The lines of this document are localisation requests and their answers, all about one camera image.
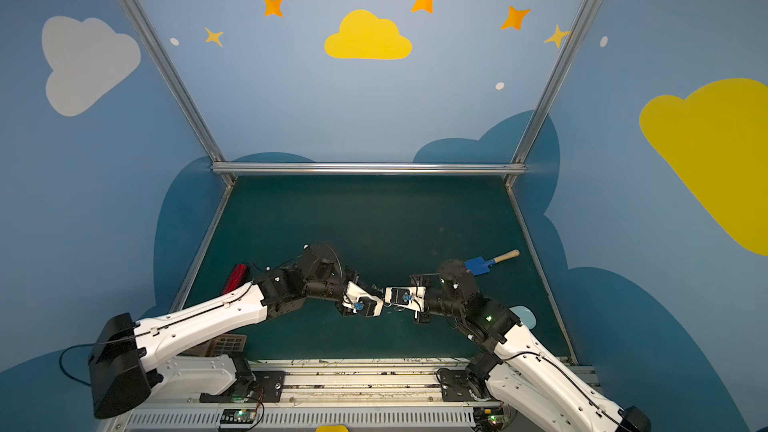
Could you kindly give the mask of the brown slotted spatula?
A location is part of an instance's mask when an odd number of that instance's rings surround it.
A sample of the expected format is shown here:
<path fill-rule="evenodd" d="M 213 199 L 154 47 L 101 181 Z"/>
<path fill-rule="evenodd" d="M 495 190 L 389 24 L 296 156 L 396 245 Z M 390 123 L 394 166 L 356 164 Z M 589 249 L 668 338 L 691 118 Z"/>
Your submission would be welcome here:
<path fill-rule="evenodd" d="M 222 334 L 180 353 L 190 357 L 217 357 L 240 354 L 245 350 L 248 336 L 244 334 Z"/>

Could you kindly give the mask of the aluminium frame post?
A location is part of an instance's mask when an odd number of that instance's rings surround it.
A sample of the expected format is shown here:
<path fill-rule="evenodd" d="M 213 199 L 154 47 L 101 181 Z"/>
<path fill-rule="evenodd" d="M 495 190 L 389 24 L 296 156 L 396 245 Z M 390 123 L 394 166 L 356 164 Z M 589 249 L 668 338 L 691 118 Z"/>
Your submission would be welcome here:
<path fill-rule="evenodd" d="M 117 0 L 213 165 L 226 159 L 140 0 Z"/>
<path fill-rule="evenodd" d="M 505 176 L 504 183 L 508 192 L 512 191 L 516 178 L 525 173 L 526 160 L 557 99 L 561 87 L 565 83 L 568 72 L 602 2 L 603 0 L 582 0 L 580 3 L 574 21 L 571 24 L 570 34 L 566 37 L 565 44 L 558 53 L 542 95 L 515 149 L 511 164 L 516 166 L 519 172 L 509 173 Z"/>

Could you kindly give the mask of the yellow object bottom edge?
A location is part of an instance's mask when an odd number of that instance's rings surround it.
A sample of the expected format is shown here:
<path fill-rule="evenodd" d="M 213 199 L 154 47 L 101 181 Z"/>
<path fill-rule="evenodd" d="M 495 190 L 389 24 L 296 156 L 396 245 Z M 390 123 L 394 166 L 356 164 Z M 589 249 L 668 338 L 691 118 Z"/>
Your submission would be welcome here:
<path fill-rule="evenodd" d="M 349 432 L 344 425 L 325 425 L 316 428 L 315 432 Z"/>

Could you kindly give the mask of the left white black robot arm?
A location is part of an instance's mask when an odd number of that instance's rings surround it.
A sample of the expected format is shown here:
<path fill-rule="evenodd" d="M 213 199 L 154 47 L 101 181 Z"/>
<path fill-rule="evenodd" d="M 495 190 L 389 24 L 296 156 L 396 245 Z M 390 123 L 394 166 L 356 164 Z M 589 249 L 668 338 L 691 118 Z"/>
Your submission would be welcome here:
<path fill-rule="evenodd" d="M 157 317 L 110 318 L 86 344 L 93 415 L 121 415 L 159 391 L 162 363 L 204 341 L 300 309 L 309 299 L 335 303 L 343 315 L 376 317 L 382 291 L 366 286 L 326 244 L 304 247 L 295 260 L 255 276 L 231 292 Z"/>

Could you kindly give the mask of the back aluminium frame bar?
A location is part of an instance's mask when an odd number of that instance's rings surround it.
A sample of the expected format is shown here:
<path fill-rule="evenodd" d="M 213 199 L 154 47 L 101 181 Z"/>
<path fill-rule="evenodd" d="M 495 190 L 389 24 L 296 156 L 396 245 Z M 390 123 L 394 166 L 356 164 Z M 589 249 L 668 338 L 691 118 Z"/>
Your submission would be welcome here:
<path fill-rule="evenodd" d="M 214 162 L 217 174 L 244 175 L 522 175 L 523 164 Z"/>

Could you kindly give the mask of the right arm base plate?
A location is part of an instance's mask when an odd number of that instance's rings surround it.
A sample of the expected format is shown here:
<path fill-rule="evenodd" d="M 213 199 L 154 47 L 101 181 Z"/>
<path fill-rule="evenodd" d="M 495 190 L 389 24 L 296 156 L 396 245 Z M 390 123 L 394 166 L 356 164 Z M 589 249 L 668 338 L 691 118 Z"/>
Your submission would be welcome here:
<path fill-rule="evenodd" d="M 444 402 L 487 402 L 494 398 L 485 383 L 465 369 L 440 368 L 435 377 Z"/>

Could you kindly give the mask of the green circuit board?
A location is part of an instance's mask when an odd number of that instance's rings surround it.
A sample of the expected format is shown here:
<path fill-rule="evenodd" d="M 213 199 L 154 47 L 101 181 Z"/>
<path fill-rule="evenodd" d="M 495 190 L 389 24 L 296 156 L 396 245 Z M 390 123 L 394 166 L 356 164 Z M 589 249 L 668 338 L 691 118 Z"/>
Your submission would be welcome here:
<path fill-rule="evenodd" d="M 218 428 L 223 431 L 251 430 L 259 419 L 255 409 L 224 409 L 219 418 Z"/>
<path fill-rule="evenodd" d="M 499 432 L 507 429 L 516 419 L 517 412 L 503 407 L 473 409 L 474 432 Z"/>

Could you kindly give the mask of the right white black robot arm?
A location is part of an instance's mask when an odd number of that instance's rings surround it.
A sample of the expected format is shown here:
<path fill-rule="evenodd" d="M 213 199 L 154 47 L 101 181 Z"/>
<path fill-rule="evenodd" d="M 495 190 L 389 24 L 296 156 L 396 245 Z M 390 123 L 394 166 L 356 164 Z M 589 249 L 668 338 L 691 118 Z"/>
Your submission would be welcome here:
<path fill-rule="evenodd" d="M 485 295 L 475 275 L 458 260 L 434 274 L 413 276 L 412 285 L 391 288 L 387 301 L 424 321 L 443 316 L 482 353 L 467 377 L 544 431 L 649 431 L 650 419 L 623 408 L 580 379 L 537 339 L 508 307 Z"/>

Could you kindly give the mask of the red cylindrical bottle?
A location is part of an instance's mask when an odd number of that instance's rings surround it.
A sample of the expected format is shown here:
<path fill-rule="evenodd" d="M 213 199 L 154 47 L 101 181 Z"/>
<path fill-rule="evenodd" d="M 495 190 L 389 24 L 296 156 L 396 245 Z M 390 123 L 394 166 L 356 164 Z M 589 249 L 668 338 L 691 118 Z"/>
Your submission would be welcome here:
<path fill-rule="evenodd" d="M 241 287 L 246 282 L 248 273 L 249 268 L 247 265 L 242 263 L 236 264 L 225 282 L 222 293 L 228 294 Z"/>

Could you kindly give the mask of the right aluminium frame post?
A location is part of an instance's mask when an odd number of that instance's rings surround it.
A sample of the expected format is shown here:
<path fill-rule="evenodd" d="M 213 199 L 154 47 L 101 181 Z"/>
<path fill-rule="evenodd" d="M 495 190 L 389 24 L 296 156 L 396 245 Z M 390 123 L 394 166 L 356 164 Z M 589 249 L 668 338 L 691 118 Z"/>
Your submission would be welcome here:
<path fill-rule="evenodd" d="M 511 164 L 516 166 L 519 172 L 509 173 L 505 176 L 504 183 L 508 192 L 512 191 L 516 178 L 525 173 L 526 160 L 557 99 L 561 87 L 565 83 L 568 72 L 602 2 L 603 0 L 582 0 L 580 3 L 574 21 L 571 24 L 570 34 L 566 37 L 565 44 L 558 53 L 542 95 L 515 149 Z"/>

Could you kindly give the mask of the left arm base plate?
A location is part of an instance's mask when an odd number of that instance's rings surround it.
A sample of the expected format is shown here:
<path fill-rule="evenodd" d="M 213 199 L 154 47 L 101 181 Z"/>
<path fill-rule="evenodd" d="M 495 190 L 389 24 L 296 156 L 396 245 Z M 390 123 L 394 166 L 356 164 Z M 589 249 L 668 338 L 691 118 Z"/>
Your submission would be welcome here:
<path fill-rule="evenodd" d="M 239 376 L 223 393 L 202 393 L 201 403 L 278 403 L 286 378 L 284 371 L 253 371 Z"/>

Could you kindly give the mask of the left aluminium frame post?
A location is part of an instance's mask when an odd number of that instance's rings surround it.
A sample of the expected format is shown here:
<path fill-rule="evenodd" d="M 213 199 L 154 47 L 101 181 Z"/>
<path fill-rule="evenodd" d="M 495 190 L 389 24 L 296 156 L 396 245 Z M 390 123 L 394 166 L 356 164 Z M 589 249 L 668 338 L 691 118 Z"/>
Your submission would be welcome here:
<path fill-rule="evenodd" d="M 213 165 L 226 159 L 140 0 L 117 0 Z"/>

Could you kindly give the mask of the right green circuit board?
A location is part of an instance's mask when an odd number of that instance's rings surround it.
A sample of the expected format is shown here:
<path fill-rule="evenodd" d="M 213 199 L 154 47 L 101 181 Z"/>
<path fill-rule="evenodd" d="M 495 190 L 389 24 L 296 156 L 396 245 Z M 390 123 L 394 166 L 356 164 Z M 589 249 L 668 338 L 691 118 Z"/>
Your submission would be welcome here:
<path fill-rule="evenodd" d="M 473 409 L 474 432 L 499 432 L 507 429 L 516 419 L 517 412 L 503 407 Z"/>

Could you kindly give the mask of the left side frame bar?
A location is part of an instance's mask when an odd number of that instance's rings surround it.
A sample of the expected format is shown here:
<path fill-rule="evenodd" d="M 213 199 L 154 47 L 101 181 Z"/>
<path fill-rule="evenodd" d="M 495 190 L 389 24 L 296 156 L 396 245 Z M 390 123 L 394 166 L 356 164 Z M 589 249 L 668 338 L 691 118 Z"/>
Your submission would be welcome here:
<path fill-rule="evenodd" d="M 206 229 L 206 232 L 197 249 L 197 252 L 193 257 L 193 260 L 188 269 L 188 272 L 185 275 L 184 280 L 182 281 L 180 289 L 178 290 L 177 294 L 174 297 L 174 300 L 169 309 L 170 312 L 177 312 L 184 308 L 187 298 L 189 297 L 190 291 L 192 289 L 192 286 L 194 285 L 194 282 L 199 274 L 202 263 L 205 259 L 205 256 L 208 252 L 212 239 L 221 221 L 223 213 L 228 205 L 233 189 L 234 189 L 233 185 L 227 185 L 225 187 L 225 190 L 217 205 L 214 215 Z"/>

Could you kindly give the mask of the left green circuit board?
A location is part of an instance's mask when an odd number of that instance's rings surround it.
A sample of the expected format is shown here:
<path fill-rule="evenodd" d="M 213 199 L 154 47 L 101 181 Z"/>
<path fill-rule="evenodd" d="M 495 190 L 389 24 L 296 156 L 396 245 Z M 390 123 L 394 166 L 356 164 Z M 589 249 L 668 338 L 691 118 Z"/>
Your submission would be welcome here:
<path fill-rule="evenodd" d="M 251 430 L 259 419 L 255 409 L 224 409 L 219 418 L 218 428 L 223 431 Z"/>

